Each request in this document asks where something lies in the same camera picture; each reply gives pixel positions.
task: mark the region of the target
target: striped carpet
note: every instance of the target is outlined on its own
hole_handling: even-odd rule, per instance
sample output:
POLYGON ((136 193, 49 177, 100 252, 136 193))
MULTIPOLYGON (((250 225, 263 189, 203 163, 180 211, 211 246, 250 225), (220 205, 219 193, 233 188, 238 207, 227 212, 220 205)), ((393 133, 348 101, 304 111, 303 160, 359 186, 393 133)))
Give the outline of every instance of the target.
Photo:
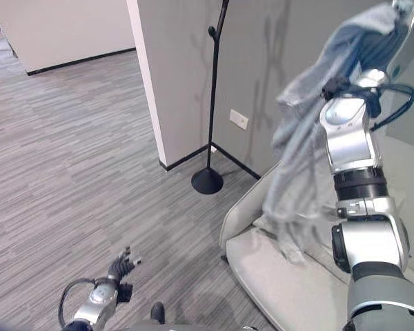
MULTIPOLYGON (((224 215, 255 180, 214 154, 224 188, 203 196, 190 177, 205 161, 158 165, 135 52, 28 77, 0 51, 0 323, 59 330, 64 286, 105 275, 130 245, 143 264, 106 330, 147 317, 157 300, 169 322, 273 330, 217 245, 224 215)), ((66 317, 87 293, 70 295, 66 317)))

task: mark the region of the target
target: wire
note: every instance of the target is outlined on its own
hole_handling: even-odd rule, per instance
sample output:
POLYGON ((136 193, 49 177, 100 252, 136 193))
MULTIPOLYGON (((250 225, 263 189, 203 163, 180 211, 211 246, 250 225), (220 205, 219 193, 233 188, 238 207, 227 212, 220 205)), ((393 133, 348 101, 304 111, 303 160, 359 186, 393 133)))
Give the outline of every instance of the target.
POLYGON ((377 129, 380 129, 382 126, 386 126, 389 123, 395 121, 399 117, 401 117, 405 112, 411 108, 411 106, 414 103, 414 88, 412 88, 409 85, 404 84, 384 84, 379 87, 380 90, 392 90, 395 92, 400 92, 403 94, 407 94, 409 96, 408 100, 400 106, 393 114, 389 115, 387 118, 385 118, 383 121, 379 123, 374 123, 373 127, 371 128, 371 131, 376 131, 377 129))
POLYGON ((64 322, 64 316, 63 316, 63 305, 64 301, 66 300, 66 296, 68 295, 69 291, 76 285, 82 284, 82 283, 90 283, 95 286, 96 281, 95 279, 90 278, 78 278, 74 281, 70 282, 64 289, 63 294, 61 295, 60 304, 58 306, 58 322, 60 322, 61 329, 64 329, 66 326, 66 323, 64 322))

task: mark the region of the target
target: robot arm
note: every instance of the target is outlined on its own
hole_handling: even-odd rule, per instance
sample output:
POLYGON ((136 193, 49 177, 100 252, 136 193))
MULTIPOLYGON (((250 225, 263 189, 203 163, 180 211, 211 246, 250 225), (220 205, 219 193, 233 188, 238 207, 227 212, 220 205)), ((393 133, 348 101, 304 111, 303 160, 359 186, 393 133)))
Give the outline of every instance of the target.
MULTIPOLYGON (((414 56, 414 3, 401 0, 393 6, 407 29, 397 52, 386 65, 366 68, 352 86, 336 93, 319 118, 327 136, 337 213, 346 220, 332 229, 334 260, 352 274, 346 331, 414 330, 414 285, 403 276, 408 235, 388 195, 370 125, 380 113, 382 90, 403 91, 391 82, 414 56)), ((409 108, 414 91, 407 88, 409 108)), ((391 115, 384 124, 399 115, 391 115)))
POLYGON ((65 325, 63 319, 63 302, 73 285, 72 282, 61 298, 59 306, 59 322, 65 331, 102 331, 106 322, 115 313, 118 303, 129 302, 132 295, 132 285, 121 284, 121 280, 137 265, 141 263, 139 257, 130 259, 130 248, 126 248, 112 262, 108 276, 96 280, 88 280, 95 285, 87 301, 78 309, 74 319, 65 325))

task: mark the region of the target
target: gray towel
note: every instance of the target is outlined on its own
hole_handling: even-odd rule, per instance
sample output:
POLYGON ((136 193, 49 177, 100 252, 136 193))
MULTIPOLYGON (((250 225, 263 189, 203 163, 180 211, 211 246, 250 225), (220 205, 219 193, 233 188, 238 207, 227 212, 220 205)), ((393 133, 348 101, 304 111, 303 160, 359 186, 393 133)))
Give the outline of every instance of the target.
POLYGON ((383 3, 343 22, 327 41, 314 66, 300 74, 277 98, 283 116, 273 137, 281 157, 256 226, 272 232, 292 263, 304 263, 302 252, 312 242, 329 242, 336 221, 333 188, 326 156, 326 137, 319 124, 324 100, 320 93, 334 76, 355 79, 359 54, 368 33, 389 34, 398 14, 383 3))

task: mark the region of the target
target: power outlet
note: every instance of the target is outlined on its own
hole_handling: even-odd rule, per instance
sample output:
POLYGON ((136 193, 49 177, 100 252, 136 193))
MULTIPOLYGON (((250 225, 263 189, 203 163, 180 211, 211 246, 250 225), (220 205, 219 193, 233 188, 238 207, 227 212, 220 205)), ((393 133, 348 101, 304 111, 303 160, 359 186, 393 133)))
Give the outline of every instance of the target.
POLYGON ((247 130, 248 118, 234 109, 230 109, 230 120, 241 129, 247 130))

